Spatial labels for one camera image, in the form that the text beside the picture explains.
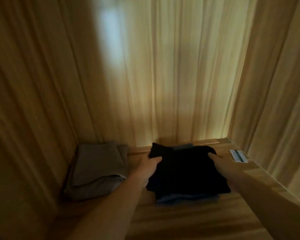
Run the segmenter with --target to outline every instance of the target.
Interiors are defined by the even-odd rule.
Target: person's left hand
[[[149,178],[155,173],[157,164],[161,160],[162,157],[148,158],[147,154],[143,155],[131,176],[137,177],[141,181],[142,186],[145,187],[148,184]]]

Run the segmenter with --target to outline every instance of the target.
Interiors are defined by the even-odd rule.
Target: gray folded garment
[[[109,194],[128,176],[128,146],[83,144],[73,159],[64,193],[72,200]]]

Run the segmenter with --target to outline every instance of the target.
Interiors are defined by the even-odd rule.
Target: white label with green stripe
[[[238,150],[230,150],[234,160],[236,162],[240,162],[240,163],[247,163],[247,159],[244,156],[244,154],[242,153],[242,151],[238,151]]]

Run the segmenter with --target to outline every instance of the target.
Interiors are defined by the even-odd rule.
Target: black folded cloth
[[[162,157],[155,173],[149,178],[147,190],[156,193],[157,202],[172,194],[205,195],[229,193],[227,180],[214,166],[209,146],[194,146],[180,150],[152,143],[149,158]]]

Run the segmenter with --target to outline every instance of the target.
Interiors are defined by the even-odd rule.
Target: wood grain
[[[217,154],[233,160],[230,149],[235,145],[223,140],[212,144]],[[129,157],[130,169],[140,155]],[[260,180],[288,200],[300,202],[252,160],[241,169]],[[102,198],[84,202],[65,202],[50,232],[49,239],[65,239],[84,214]],[[238,193],[222,194],[217,202],[193,202],[175,206],[155,205],[153,192],[142,192],[126,239],[272,239],[267,230]]]
[[[255,5],[61,0],[94,141],[226,137]]]
[[[251,58],[244,65],[229,137],[300,199],[300,0],[295,7],[292,4],[284,5],[284,13],[265,10],[276,15],[283,27],[289,22],[288,29],[275,28],[272,22],[260,24],[259,30],[254,30],[255,24],[252,27],[256,37],[248,47],[247,58]],[[264,30],[271,27],[274,36],[268,39]],[[274,49],[278,43],[281,51]],[[267,59],[269,72],[265,76],[255,72],[253,67],[262,67]]]

